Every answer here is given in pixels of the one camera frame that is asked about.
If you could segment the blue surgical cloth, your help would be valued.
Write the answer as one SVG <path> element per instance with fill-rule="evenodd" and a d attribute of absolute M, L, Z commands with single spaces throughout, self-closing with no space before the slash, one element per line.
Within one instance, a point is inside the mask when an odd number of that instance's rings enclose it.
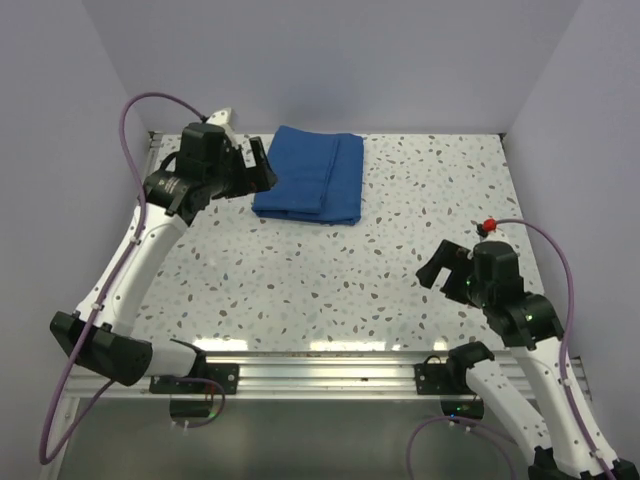
<path fill-rule="evenodd" d="M 254 197 L 264 218 L 330 225 L 361 219 L 364 139 L 350 133 L 312 133 L 282 125 L 268 151 L 278 177 Z"/>

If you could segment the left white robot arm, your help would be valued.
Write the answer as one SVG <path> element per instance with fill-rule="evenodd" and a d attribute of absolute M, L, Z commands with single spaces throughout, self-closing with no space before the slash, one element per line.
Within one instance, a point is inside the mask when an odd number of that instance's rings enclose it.
<path fill-rule="evenodd" d="M 166 256 L 211 201 L 271 190 L 277 177 L 262 140 L 249 140 L 255 164 L 245 164 L 227 127 L 191 123 L 180 146 L 143 182 L 143 202 L 92 292 L 71 313 L 58 312 L 50 330 L 72 364 L 131 386 L 144 377 L 172 377 L 185 392 L 208 379 L 204 353 L 182 341 L 133 336 L 139 308 Z"/>

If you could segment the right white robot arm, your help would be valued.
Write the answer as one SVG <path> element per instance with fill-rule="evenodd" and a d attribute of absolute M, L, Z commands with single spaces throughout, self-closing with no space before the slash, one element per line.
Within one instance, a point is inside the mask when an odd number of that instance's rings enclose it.
<path fill-rule="evenodd" d="M 570 361 L 562 356 L 564 330 L 551 302 L 526 290 L 519 259 L 502 241 L 467 249 L 444 240 L 416 273 L 433 286 L 440 271 L 449 300 L 478 308 L 528 381 L 528 401 L 503 375 L 494 354 L 472 342 L 448 354 L 445 379 L 471 391 L 498 417 L 528 464 L 531 479 L 636 479 L 636 466 L 614 451 L 597 426 Z"/>

